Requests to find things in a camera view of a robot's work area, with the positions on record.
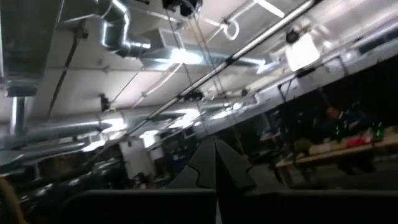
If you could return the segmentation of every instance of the wooden table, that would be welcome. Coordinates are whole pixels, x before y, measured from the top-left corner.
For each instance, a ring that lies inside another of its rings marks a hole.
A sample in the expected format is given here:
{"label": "wooden table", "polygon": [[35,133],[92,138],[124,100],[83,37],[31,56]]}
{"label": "wooden table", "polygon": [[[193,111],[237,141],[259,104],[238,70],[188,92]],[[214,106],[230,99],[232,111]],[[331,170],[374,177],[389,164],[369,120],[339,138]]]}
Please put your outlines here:
{"label": "wooden table", "polygon": [[[385,136],[384,139],[380,142],[375,142],[374,144],[367,144],[358,147],[337,149],[330,152],[325,152],[322,154],[317,154],[314,156],[304,157],[302,154],[298,155],[295,160],[295,164],[297,168],[301,171],[303,178],[305,181],[309,180],[309,173],[307,172],[306,167],[310,167],[310,164],[334,164],[336,160],[343,157],[354,154],[359,154],[362,152],[371,151],[373,149],[380,149],[386,146],[398,145],[398,134],[390,134]],[[282,159],[280,162],[276,164],[276,168],[278,169],[279,174],[282,177],[284,184],[288,187],[293,186],[292,177],[289,173],[289,167],[293,167],[293,161],[287,161]]]}

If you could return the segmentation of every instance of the ceiling light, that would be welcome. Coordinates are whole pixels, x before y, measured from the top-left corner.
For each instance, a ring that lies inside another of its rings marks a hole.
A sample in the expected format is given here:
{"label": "ceiling light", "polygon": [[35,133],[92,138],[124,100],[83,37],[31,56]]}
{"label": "ceiling light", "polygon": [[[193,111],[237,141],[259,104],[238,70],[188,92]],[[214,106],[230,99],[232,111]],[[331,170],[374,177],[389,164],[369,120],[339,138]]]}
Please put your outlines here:
{"label": "ceiling light", "polygon": [[257,4],[259,4],[260,6],[262,6],[264,9],[267,9],[268,11],[270,11],[271,13],[283,18],[285,17],[285,13],[282,12],[280,9],[278,9],[277,7],[275,7],[273,4],[265,1],[265,0],[254,0]]}
{"label": "ceiling light", "polygon": [[320,58],[320,53],[310,34],[304,34],[296,43],[286,46],[286,58],[290,69],[295,72]]}
{"label": "ceiling light", "polygon": [[324,41],[323,45],[327,48],[331,48],[331,42],[330,41]]}
{"label": "ceiling light", "polygon": [[112,125],[110,128],[107,128],[104,131],[102,131],[103,133],[109,133],[109,132],[113,132],[113,131],[122,131],[127,128],[127,125],[124,123],[123,118],[107,119],[103,122]]}
{"label": "ceiling light", "polygon": [[200,112],[199,112],[198,110],[196,110],[196,109],[182,109],[182,110],[177,110],[177,113],[183,113],[183,114],[185,114],[185,115],[184,115],[184,118],[185,118],[185,119],[187,119],[187,118],[193,118],[193,119],[195,119],[195,118],[197,118],[197,117],[200,116]]}
{"label": "ceiling light", "polygon": [[232,111],[231,111],[231,110],[224,110],[224,111],[221,111],[221,112],[219,112],[218,114],[212,116],[211,118],[212,118],[212,119],[225,118],[226,116],[228,116],[228,115],[230,115],[230,114],[232,114]]}
{"label": "ceiling light", "polygon": [[232,109],[233,110],[238,110],[238,109],[241,109],[242,106],[243,106],[242,103],[234,103],[234,105],[232,106]]}
{"label": "ceiling light", "polygon": [[185,49],[173,49],[170,60],[174,63],[186,63],[189,65],[201,64],[202,57]]}
{"label": "ceiling light", "polygon": [[104,146],[106,143],[105,140],[99,140],[96,142],[92,142],[89,146],[86,146],[82,149],[83,152],[90,152],[93,151],[95,149],[97,149],[98,147]]}

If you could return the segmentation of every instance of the dark object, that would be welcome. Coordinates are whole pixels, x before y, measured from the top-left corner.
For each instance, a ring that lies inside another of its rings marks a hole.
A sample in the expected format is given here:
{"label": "dark object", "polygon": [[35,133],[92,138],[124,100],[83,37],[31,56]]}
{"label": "dark object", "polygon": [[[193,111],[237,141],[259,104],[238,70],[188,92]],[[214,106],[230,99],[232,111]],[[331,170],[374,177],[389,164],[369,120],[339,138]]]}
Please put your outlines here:
{"label": "dark object", "polygon": [[204,94],[201,91],[193,91],[184,96],[184,101],[200,101],[204,98]]}
{"label": "dark object", "polygon": [[319,223],[319,218],[308,216],[310,214],[324,217],[325,223],[339,223],[342,220],[390,223],[392,217],[386,214],[395,212],[395,208],[388,205],[397,201],[398,194],[393,191],[289,190],[247,196],[241,210],[231,215],[236,217],[235,221],[244,220],[245,223],[258,223],[258,220],[267,223]]}
{"label": "dark object", "polygon": [[248,93],[249,93],[249,91],[248,91],[247,89],[243,89],[243,90],[241,91],[241,96],[247,96]]}
{"label": "dark object", "polygon": [[375,166],[366,155],[357,155],[356,157],[347,158],[337,164],[337,168],[342,170],[346,175],[355,175],[353,168],[364,173],[371,173],[376,171]]}
{"label": "dark object", "polygon": [[211,189],[92,190],[69,200],[56,223],[215,223]]}
{"label": "dark object", "polygon": [[[72,62],[72,59],[73,59],[73,56],[75,55],[76,49],[77,49],[77,47],[79,45],[80,39],[81,38],[85,39],[85,38],[88,37],[88,33],[85,33],[84,30],[83,30],[83,28],[85,26],[85,22],[86,22],[85,20],[81,20],[78,23],[78,25],[76,26],[76,28],[73,30],[73,43],[72,43],[72,46],[70,47],[67,60],[65,61],[65,68],[68,68],[70,66],[70,64]],[[57,86],[55,86],[55,90],[54,90],[54,93],[52,95],[51,102],[50,102],[50,108],[47,111],[47,118],[48,119],[51,117],[52,110],[54,108],[55,102],[58,99],[59,92],[60,92],[61,87],[63,85],[63,81],[65,80],[65,78],[67,76],[67,73],[68,73],[67,69],[64,69],[62,71],[62,74],[61,74],[60,79],[58,80]]]}
{"label": "dark object", "polygon": [[294,44],[296,43],[298,40],[300,39],[300,34],[296,31],[294,31],[293,29],[286,32],[286,42],[288,44]]}
{"label": "dark object", "polygon": [[111,108],[111,103],[109,102],[109,99],[105,97],[105,94],[102,93],[99,97],[101,98],[101,112],[104,113]]}
{"label": "dark object", "polygon": [[302,68],[296,73],[297,78],[302,78],[306,75],[313,73],[317,68]]}
{"label": "dark object", "polygon": [[200,11],[202,0],[162,0],[163,8],[175,12],[180,6],[180,14],[184,17],[189,17],[194,13]]}

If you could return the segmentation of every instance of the ventilation duct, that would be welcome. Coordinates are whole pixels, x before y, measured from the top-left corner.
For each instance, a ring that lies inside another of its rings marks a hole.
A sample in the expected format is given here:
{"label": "ventilation duct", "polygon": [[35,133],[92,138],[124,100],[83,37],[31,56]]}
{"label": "ventilation duct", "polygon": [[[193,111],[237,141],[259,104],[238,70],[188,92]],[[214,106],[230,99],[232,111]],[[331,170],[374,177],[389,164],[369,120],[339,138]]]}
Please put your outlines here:
{"label": "ventilation duct", "polygon": [[[201,110],[210,110],[214,108],[224,108],[228,106],[225,102],[236,101],[236,99],[220,99],[209,102],[181,103],[164,111],[155,120],[175,119],[187,113],[188,109],[197,110],[198,105]],[[256,103],[254,98],[245,100],[245,103]],[[7,126],[2,127],[0,132],[0,148],[15,148],[32,144],[35,142],[48,141],[51,139],[67,138],[94,131],[113,132],[127,128],[133,128],[143,121],[148,114],[155,111],[157,107],[134,108],[122,110],[114,113],[93,114],[88,116],[78,116],[64,118],[38,125],[27,126],[24,134],[20,136],[11,136],[7,133]]]}
{"label": "ventilation duct", "polygon": [[26,98],[13,97],[9,133],[12,136],[23,134],[26,118]]}
{"label": "ventilation duct", "polygon": [[[205,54],[193,45],[186,45],[185,51],[180,34],[172,31],[154,29],[140,36],[141,41],[132,41],[128,37],[130,12],[119,0],[66,0],[63,5],[60,22],[71,22],[89,17],[103,20],[101,44],[110,52],[127,58],[140,58],[147,69],[166,70],[173,63],[190,65],[209,65],[221,63],[228,55],[217,52]],[[240,58],[234,65],[259,68],[264,58]]]}
{"label": "ventilation duct", "polygon": [[2,88],[34,96],[44,75],[61,0],[2,0]]}
{"label": "ventilation duct", "polygon": [[101,44],[121,57],[139,58],[150,48],[148,40],[133,41],[128,37],[129,9],[119,0],[66,0],[60,22],[77,21],[89,17],[103,20]]}
{"label": "ventilation duct", "polygon": [[[151,48],[142,56],[141,61],[147,69],[163,70],[173,63],[185,63],[187,65],[204,65],[212,63],[218,65],[228,58],[228,54],[216,52],[213,49],[206,51],[196,45],[184,44],[179,33],[171,30],[154,29],[142,34],[151,41]],[[271,62],[271,58],[242,57],[234,63],[234,66],[259,68]]]}
{"label": "ventilation duct", "polygon": [[45,159],[58,156],[61,154],[69,154],[82,150],[90,145],[89,139],[81,141],[67,142],[49,146],[30,147],[22,150],[2,150],[0,151],[0,172],[8,172],[19,168],[26,162],[36,159]]}

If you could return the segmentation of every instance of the wire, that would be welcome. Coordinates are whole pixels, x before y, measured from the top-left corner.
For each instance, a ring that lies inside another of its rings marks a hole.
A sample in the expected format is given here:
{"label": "wire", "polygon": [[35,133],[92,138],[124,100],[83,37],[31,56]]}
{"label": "wire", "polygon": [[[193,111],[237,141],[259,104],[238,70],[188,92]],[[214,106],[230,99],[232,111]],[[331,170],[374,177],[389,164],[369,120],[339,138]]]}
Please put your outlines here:
{"label": "wire", "polygon": [[[195,21],[197,27],[200,27],[200,26],[199,26],[198,19],[194,19],[194,21]],[[202,42],[204,43],[204,47],[205,47],[205,49],[206,49],[206,51],[207,51],[207,54],[210,55],[210,51],[209,51],[209,48],[208,48],[208,46],[207,46],[207,43],[206,43],[206,40],[205,40],[205,36],[203,35],[203,32],[201,31],[200,28],[198,28],[198,31],[199,31],[199,34],[200,34],[200,36],[201,36]],[[215,68],[215,63],[214,63],[212,57],[209,57],[209,60],[210,60],[211,65],[213,66],[213,68]],[[216,75],[216,79],[217,79],[218,82],[220,83],[221,91],[224,93],[225,90],[224,90],[224,88],[223,88],[223,86],[222,86],[222,84],[221,84],[220,76],[219,76],[219,75]],[[233,133],[234,133],[235,140],[236,140],[236,142],[237,142],[237,144],[238,144],[238,149],[241,151],[242,155],[245,155],[242,142],[240,141],[239,134],[238,134],[238,132],[237,132],[235,126],[234,126],[235,124],[238,123],[238,120],[236,119],[236,117],[235,117],[235,115],[234,115],[233,112],[232,112],[231,114],[228,114],[228,115],[227,115],[227,119],[228,119],[228,118],[232,118],[232,120],[233,120],[233,123],[232,123],[232,130],[233,130]]]}
{"label": "wire", "polygon": [[122,92],[130,85],[130,83],[138,76],[138,74],[139,74],[140,72],[136,72],[136,73],[131,77],[131,79],[127,82],[127,84],[125,84],[125,86],[122,88],[122,90],[115,96],[115,98],[113,99],[112,103],[115,102],[115,101],[119,98],[120,94],[122,94]]}
{"label": "wire", "polygon": [[[193,5],[192,5],[192,3],[190,3],[189,1],[187,1],[187,0],[182,0],[189,8],[191,8],[191,10],[192,10],[192,12],[195,12],[196,11],[196,9],[195,9],[195,7],[193,7]],[[207,19],[207,18],[203,18],[203,19],[201,19],[201,20],[203,20],[203,21],[205,21],[205,22],[207,22],[207,23],[209,23],[209,24],[211,24],[211,25],[213,25],[213,26],[217,26],[217,27],[219,27],[220,28],[220,30],[221,29],[223,29],[223,31],[224,31],[224,35],[225,35],[225,37],[228,39],[228,40],[235,40],[237,37],[238,37],[238,35],[239,35],[239,23],[236,21],[236,19],[232,19],[232,20],[230,20],[229,22],[226,22],[226,21],[224,21],[224,23],[218,23],[218,22],[215,22],[215,21],[212,21],[211,19]],[[235,33],[233,34],[233,35],[231,35],[231,34],[229,34],[229,32],[228,32],[228,28],[231,26],[231,25],[234,25],[234,27],[235,27]]]}
{"label": "wire", "polygon": [[[175,42],[177,43],[177,47],[178,47],[179,49],[181,49],[181,48],[185,49],[183,46],[180,46],[180,44],[179,44],[179,41],[178,41],[178,39],[177,39],[177,35],[176,35],[175,30],[174,30],[173,25],[172,25],[172,21],[169,20],[169,24],[170,24],[170,28],[171,28],[172,31],[173,31],[173,37],[174,37]],[[183,65],[183,67],[184,67],[184,69],[185,69],[185,71],[186,71],[186,73],[187,73],[188,80],[189,80],[190,84],[192,85],[192,84],[193,84],[193,80],[192,80],[192,78],[191,78],[191,76],[190,76],[190,74],[189,74],[188,67],[187,67],[187,65],[186,65],[185,63],[182,63],[182,65]],[[199,102],[198,102],[198,101],[196,102],[196,105],[197,105],[197,109],[198,109],[198,111],[199,111],[200,120],[201,120],[202,124],[205,125],[205,119],[204,119],[204,117],[203,117],[203,114],[200,112],[200,106],[199,106]],[[208,130],[207,130],[206,126],[205,126],[205,132],[206,132],[206,135],[208,135]]]}
{"label": "wire", "polygon": [[223,30],[224,35],[228,40],[235,40],[239,35],[239,23],[236,20],[232,20],[232,21],[230,21],[230,24],[234,25],[235,34],[234,35],[229,34],[228,28],[230,27],[230,25],[228,25],[228,26],[224,26],[224,30]]}

